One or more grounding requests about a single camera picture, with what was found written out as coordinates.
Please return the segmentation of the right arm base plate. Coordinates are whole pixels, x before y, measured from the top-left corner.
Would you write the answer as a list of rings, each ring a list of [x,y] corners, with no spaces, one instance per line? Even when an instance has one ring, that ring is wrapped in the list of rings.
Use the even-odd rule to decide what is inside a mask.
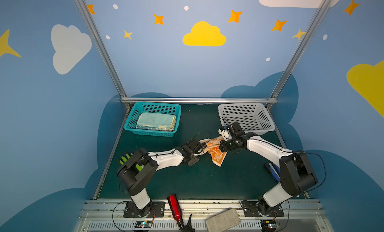
[[[284,212],[281,204],[270,207],[264,201],[242,200],[240,205],[244,211],[245,217],[283,217]]]

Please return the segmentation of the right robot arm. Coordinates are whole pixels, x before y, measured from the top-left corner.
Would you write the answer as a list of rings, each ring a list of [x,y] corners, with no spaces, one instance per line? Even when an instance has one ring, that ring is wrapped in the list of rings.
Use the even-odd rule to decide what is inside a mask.
[[[277,146],[254,132],[245,133],[238,122],[222,126],[219,134],[224,137],[219,149],[228,152],[245,148],[266,158],[280,170],[280,181],[258,199],[257,211],[270,216],[282,202],[304,193],[318,183],[308,155]]]

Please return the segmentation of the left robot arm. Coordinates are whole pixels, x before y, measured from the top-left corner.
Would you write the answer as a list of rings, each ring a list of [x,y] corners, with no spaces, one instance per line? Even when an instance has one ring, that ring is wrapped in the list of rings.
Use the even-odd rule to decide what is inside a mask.
[[[152,200],[146,187],[155,172],[168,167],[196,164],[199,161],[197,156],[204,153],[209,141],[210,139],[191,139],[181,147],[163,152],[140,149],[119,159],[121,166],[117,170],[117,177],[130,195],[138,216],[148,216],[152,208]]]

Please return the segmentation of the yellow-green towel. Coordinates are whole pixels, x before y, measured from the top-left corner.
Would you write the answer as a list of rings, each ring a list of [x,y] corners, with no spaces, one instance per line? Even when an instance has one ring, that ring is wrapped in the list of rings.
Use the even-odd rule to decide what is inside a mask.
[[[175,115],[144,112],[140,115],[136,128],[155,131],[173,131],[175,125]]]

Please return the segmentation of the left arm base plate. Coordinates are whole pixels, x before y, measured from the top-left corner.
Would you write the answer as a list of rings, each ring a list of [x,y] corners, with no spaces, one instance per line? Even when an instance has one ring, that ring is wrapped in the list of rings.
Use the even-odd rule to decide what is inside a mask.
[[[165,202],[150,202],[143,209],[138,209],[133,201],[126,204],[124,218],[163,218]]]

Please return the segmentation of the orange patterned towel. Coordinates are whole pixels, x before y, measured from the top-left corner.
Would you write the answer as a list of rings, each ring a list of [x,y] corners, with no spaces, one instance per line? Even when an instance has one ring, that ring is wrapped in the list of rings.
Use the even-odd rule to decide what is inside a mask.
[[[222,140],[224,140],[224,137],[222,137],[222,136],[216,137],[214,139],[200,140],[201,144],[206,144],[206,148],[204,149],[204,151],[199,152],[197,155],[200,156],[200,155],[204,155],[204,154],[210,154],[213,163],[215,165],[217,165],[218,167],[221,167],[222,163],[223,163],[223,161],[227,155],[227,152],[223,152],[219,148],[220,142]]]

